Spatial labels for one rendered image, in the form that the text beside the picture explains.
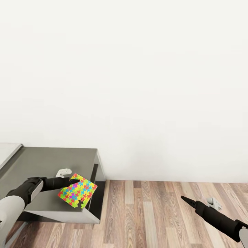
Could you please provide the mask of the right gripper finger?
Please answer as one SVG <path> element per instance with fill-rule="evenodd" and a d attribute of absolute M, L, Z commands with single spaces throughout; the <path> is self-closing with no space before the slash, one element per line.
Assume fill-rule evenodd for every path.
<path fill-rule="evenodd" d="M 187 202 L 189 205 L 191 205 L 193 208 L 197 207 L 198 201 L 194 201 L 192 199 L 189 199 L 187 197 L 181 196 L 181 199 L 183 199 L 185 202 Z"/>

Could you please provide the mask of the jigsaw puzzle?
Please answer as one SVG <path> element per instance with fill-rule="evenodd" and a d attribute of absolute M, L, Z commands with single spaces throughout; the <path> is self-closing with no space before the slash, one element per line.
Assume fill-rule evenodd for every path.
<path fill-rule="evenodd" d="M 79 179 L 80 182 L 63 188 L 58 196 L 74 208 L 78 207 L 79 200 L 81 200 L 83 202 L 83 204 L 81 204 L 81 208 L 83 209 L 92 197 L 97 185 L 76 173 L 71 179 Z"/>

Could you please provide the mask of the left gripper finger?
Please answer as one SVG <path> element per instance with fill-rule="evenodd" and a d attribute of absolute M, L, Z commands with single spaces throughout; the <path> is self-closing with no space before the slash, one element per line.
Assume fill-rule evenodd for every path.
<path fill-rule="evenodd" d="M 75 183 L 77 183 L 77 182 L 80 182 L 80 180 L 79 180 L 79 179 L 70 179 L 69 186 L 70 186 L 71 184 L 75 184 Z"/>

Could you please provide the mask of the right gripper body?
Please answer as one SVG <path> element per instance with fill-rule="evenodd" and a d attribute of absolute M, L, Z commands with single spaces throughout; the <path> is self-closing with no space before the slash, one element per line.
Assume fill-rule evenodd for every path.
<path fill-rule="evenodd" d="M 215 209 L 206 206 L 203 202 L 198 201 L 195 213 L 201 216 L 206 222 L 221 231 L 221 221 L 225 216 L 224 214 L 216 211 Z"/>

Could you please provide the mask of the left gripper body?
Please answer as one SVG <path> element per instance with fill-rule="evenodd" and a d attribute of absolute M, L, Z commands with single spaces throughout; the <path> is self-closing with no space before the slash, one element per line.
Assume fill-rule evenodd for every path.
<path fill-rule="evenodd" d="M 66 177 L 66 178 L 56 177 L 52 179 L 53 179 L 53 185 L 52 185 L 52 189 L 50 190 L 56 190 L 56 189 L 69 187 L 69 182 L 70 182 L 69 177 Z"/>

